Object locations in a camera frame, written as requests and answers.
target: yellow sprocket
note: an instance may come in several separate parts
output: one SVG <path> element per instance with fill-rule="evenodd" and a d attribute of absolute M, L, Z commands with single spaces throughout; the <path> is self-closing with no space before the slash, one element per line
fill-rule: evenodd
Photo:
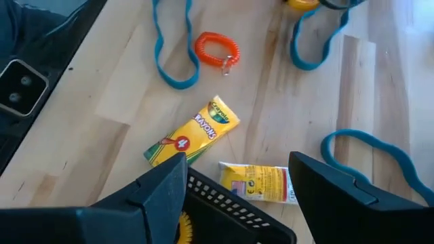
<path fill-rule="evenodd" d="M 193 240 L 193 227 L 191 226 L 190 217 L 182 212 L 179 217 L 179 239 L 178 244 L 190 244 Z"/>

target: black plastic basket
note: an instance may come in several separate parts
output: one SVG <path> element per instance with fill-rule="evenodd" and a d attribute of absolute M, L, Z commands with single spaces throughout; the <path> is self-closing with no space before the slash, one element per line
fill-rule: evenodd
<path fill-rule="evenodd" d="M 192 222 L 192 243 L 296 243 L 291 229 L 192 168 L 184 211 Z"/>

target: yellow package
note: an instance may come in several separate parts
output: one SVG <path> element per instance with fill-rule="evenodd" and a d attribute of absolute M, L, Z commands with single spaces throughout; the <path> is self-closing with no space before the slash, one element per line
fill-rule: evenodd
<path fill-rule="evenodd" d="M 220 162 L 220 170 L 220 184 L 246 200 L 298 204 L 286 167 Z"/>
<path fill-rule="evenodd" d="M 144 152 L 144 157 L 155 167 L 176 153 L 185 152 L 190 165 L 217 139 L 238 124 L 237 115 L 215 96 L 185 125 Z"/>

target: wooden surface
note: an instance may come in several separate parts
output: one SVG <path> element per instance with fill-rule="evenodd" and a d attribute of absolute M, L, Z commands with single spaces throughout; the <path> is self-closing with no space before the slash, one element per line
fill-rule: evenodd
<path fill-rule="evenodd" d="M 0 206 L 89 205 L 125 186 L 150 166 L 142 153 L 218 94 L 241 123 L 193 167 L 218 178 L 218 161 L 286 166 L 292 150 L 321 159 L 319 143 L 340 128 L 362 129 L 410 153 L 422 181 L 434 188 L 434 3 L 371 0 L 351 12 L 317 70 L 295 68 L 287 55 L 294 13 L 280 1 L 193 1 L 194 37 L 228 35 L 241 62 L 228 77 L 202 65 L 198 84 L 177 91 L 153 63 L 156 32 L 151 2 L 108 0 L 49 102 L 0 177 Z M 165 35 L 161 64 L 183 79 L 184 2 L 159 6 Z M 304 26 L 302 55 L 336 24 L 325 11 Z M 224 54 L 210 46 L 213 54 Z M 374 184 L 424 203 L 387 155 L 339 138 L 335 155 Z M 297 206 L 255 203 L 312 243 Z"/>

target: teal cord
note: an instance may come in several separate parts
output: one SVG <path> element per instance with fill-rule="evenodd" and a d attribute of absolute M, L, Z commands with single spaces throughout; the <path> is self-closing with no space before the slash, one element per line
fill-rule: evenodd
<path fill-rule="evenodd" d="M 370 134 L 367 134 L 363 131 L 358 131 L 354 129 L 341 129 L 326 136 L 321 142 L 321 155 L 328 165 L 339 169 L 340 171 L 343 171 L 349 175 L 352 175 L 359 182 L 370 184 L 368 178 L 362 173 L 358 172 L 356 169 L 340 164 L 332 156 L 330 150 L 330 142 L 335 136 L 354 137 L 361 140 L 362 142 L 365 142 L 366 144 L 369 144 L 374 148 L 389 153 L 398 162 L 398 165 L 400 166 L 403 176 L 406 179 L 408 185 L 413 188 L 417 193 L 419 193 L 425 199 L 428 205 L 434 206 L 434 192 L 420 181 L 416 173 L 416 168 L 414 167 L 414 164 L 410 157 L 398 147 L 393 146 L 392 144 L 387 144 L 386 142 L 382 142 L 374 136 L 371 136 Z"/>
<path fill-rule="evenodd" d="M 298 53 L 298 38 L 300 36 L 300 32 L 302 30 L 302 23 L 306 19 L 309 19 L 310 17 L 314 16 L 321 7 L 318 7 L 317 9 L 314 9 L 312 11 L 306 12 L 303 14 L 303 16 L 297 21 L 294 25 L 294 30 L 292 31 L 292 38 L 290 41 L 290 57 L 292 59 L 292 62 L 294 65 L 302 70 L 314 70 L 318 67 L 320 67 L 324 61 L 327 60 L 329 53 L 330 53 L 330 45 L 332 42 L 333 37 L 335 37 L 349 22 L 349 11 L 352 7 L 355 7 L 362 3 L 365 0 L 349 0 L 347 5 L 335 5 L 327 0 L 319 0 L 320 4 L 322 4 L 324 7 L 328 7 L 330 9 L 345 9 L 346 11 L 341 15 L 340 17 L 340 24 L 339 27 L 330 35 L 330 37 L 325 41 L 323 45 L 323 51 L 322 51 L 322 57 L 319 62 L 312 63 L 304 61 L 300 54 Z"/>
<path fill-rule="evenodd" d="M 187 88 L 191 87 L 192 85 L 196 84 L 197 80 L 199 79 L 199 70 L 200 70 L 199 59 L 191 47 L 192 29 L 193 28 L 191 26 L 191 21 L 189 18 L 189 12 L 191 9 L 192 0 L 186 0 L 185 22 L 186 22 L 186 26 L 187 26 L 187 52 L 189 54 L 189 58 L 190 58 L 191 62 L 195 65 L 196 71 L 192 77 L 190 77 L 189 79 L 187 79 L 185 81 L 177 81 L 177 80 L 171 78 L 163 70 L 163 68 L 159 64 L 160 53 L 161 53 L 161 50 L 163 49 L 163 45 L 164 45 L 164 37 L 163 37 L 163 34 L 161 32 L 160 26 L 158 25 L 158 16 L 157 16 L 158 2 L 159 2 L 159 0 L 152 0 L 153 20 L 154 20 L 155 28 L 157 29 L 157 34 L 158 34 L 157 42 L 155 43 L 155 50 L 154 50 L 155 64 L 157 65 L 157 69 L 158 69 L 159 74 L 161 75 L 161 77 L 164 79 L 164 81 L 167 84 L 169 84 L 171 87 L 173 87 L 175 89 L 187 89 Z"/>

